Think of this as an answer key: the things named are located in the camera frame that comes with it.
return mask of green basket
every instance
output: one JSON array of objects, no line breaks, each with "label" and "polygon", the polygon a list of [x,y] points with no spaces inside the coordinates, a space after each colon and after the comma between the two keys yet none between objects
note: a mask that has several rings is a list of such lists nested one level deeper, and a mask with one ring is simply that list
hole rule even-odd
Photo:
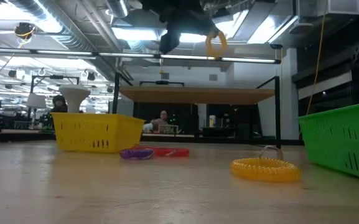
[{"label": "green basket", "polygon": [[359,105],[299,118],[311,162],[359,177]]}]

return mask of man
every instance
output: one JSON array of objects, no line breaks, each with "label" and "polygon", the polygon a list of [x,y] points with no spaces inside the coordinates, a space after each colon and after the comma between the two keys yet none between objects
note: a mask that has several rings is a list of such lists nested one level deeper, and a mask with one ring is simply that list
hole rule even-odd
[{"label": "man", "polygon": [[148,133],[151,131],[158,131],[160,125],[168,125],[168,113],[165,110],[162,110],[160,112],[160,118],[159,119],[153,119],[150,121],[149,124],[145,124],[143,126],[143,132]]}]

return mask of person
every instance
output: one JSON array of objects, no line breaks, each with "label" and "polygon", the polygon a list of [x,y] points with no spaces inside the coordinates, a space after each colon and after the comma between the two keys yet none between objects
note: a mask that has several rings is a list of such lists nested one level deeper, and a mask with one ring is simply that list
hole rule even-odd
[{"label": "person", "polygon": [[148,133],[151,131],[158,131],[160,125],[168,125],[168,113],[165,110],[160,112],[160,118],[153,119],[149,124],[143,126],[143,132]]},{"label": "person", "polygon": [[57,95],[52,99],[54,108],[50,112],[67,113],[66,99],[62,95]]}]

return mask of yellow ring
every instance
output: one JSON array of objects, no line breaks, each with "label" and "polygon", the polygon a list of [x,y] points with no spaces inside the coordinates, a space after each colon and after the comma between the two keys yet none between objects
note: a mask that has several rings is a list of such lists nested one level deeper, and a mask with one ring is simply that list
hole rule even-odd
[{"label": "yellow ring", "polygon": [[279,159],[237,159],[230,164],[233,175],[268,182],[295,182],[301,179],[301,170]]},{"label": "yellow ring", "polygon": [[220,57],[223,55],[224,51],[228,48],[228,42],[226,41],[226,37],[223,32],[218,33],[218,37],[221,40],[221,50],[215,51],[212,48],[211,40],[215,37],[214,33],[210,33],[205,39],[205,46],[207,48],[207,56],[209,57]]}]

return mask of yellow basket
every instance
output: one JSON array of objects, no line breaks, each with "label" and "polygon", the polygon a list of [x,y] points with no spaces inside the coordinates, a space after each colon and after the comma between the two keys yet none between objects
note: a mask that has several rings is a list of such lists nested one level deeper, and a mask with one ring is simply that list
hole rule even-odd
[{"label": "yellow basket", "polygon": [[117,153],[139,144],[144,123],[120,114],[51,114],[63,151]]}]

